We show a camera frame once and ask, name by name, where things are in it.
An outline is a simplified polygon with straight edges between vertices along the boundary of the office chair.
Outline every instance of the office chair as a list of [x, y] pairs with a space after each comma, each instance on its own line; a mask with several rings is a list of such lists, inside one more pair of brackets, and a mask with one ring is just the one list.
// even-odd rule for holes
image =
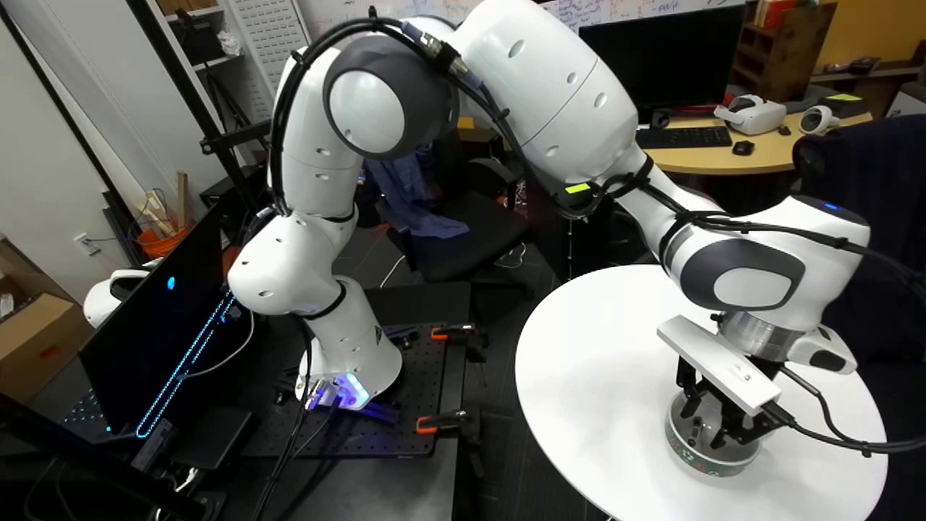
[[[926, 269], [926, 116], [887, 117], [864, 126], [804, 136], [797, 149], [801, 191], [864, 214], [872, 249], [910, 269]], [[903, 277], [864, 261], [858, 277], [830, 303], [826, 320], [861, 358], [890, 436], [926, 433], [926, 307]], [[895, 455], [880, 521], [926, 512], [926, 450]]]
[[392, 239], [425, 281], [470, 281], [527, 238], [527, 219], [498, 204], [498, 197], [512, 201], [519, 183], [500, 158], [467, 158], [460, 138], [450, 136], [434, 141], [425, 175], [441, 191], [431, 210], [470, 224], [450, 239], [392, 229]]

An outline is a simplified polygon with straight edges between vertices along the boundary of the round platform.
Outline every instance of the round platform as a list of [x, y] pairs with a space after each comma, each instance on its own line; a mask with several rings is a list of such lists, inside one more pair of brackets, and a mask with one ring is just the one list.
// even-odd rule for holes
[[[868, 517], [890, 460], [823, 446], [797, 430], [770, 433], [738, 476], [706, 476], [667, 443], [677, 394], [677, 356], [657, 337], [673, 316], [710, 326], [657, 265], [621, 265], [560, 285], [525, 324], [519, 395], [554, 465], [621, 521], [852, 521]], [[826, 389], [836, 424], [887, 440], [880, 410], [861, 376], [794, 365]], [[826, 430], [820, 405], [775, 378], [783, 405]]]

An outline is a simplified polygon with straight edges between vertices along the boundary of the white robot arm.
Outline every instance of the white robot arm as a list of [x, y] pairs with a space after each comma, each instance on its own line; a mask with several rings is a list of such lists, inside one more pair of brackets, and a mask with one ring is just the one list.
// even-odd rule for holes
[[[694, 303], [723, 308], [722, 333], [751, 356], [794, 358], [861, 264], [852, 252], [786, 232], [744, 238], [694, 224], [694, 214], [723, 210], [651, 164], [635, 141], [638, 109], [623, 83], [579, 33], [529, 0], [487, 0], [460, 29], [370, 18], [291, 59], [269, 169], [279, 217], [246, 243], [230, 275], [249, 308], [307, 319], [318, 336], [314, 376], [336, 381], [344, 408], [367, 405], [404, 369], [362, 288], [334, 275], [334, 258], [354, 232], [359, 162], [438, 138], [457, 117], [460, 91], [500, 107], [487, 113], [532, 169], [593, 184], [628, 209], [663, 269]], [[868, 239], [867, 223], [804, 198], [751, 219]]]

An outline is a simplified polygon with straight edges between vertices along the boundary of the cardboard box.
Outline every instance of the cardboard box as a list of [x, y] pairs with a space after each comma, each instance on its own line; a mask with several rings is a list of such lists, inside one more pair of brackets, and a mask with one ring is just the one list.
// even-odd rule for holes
[[0, 320], [0, 394], [29, 401], [94, 336], [84, 311], [0, 238], [0, 269], [17, 308]]

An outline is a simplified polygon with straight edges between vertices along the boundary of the monitor screen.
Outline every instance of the monitor screen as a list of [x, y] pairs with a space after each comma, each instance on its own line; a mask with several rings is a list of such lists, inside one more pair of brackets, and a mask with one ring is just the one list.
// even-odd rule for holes
[[723, 100], [746, 4], [579, 29], [648, 122], [654, 109]]
[[136, 429], [165, 400], [165, 384], [224, 301], [224, 285], [221, 214], [213, 210], [81, 350], [114, 430]]

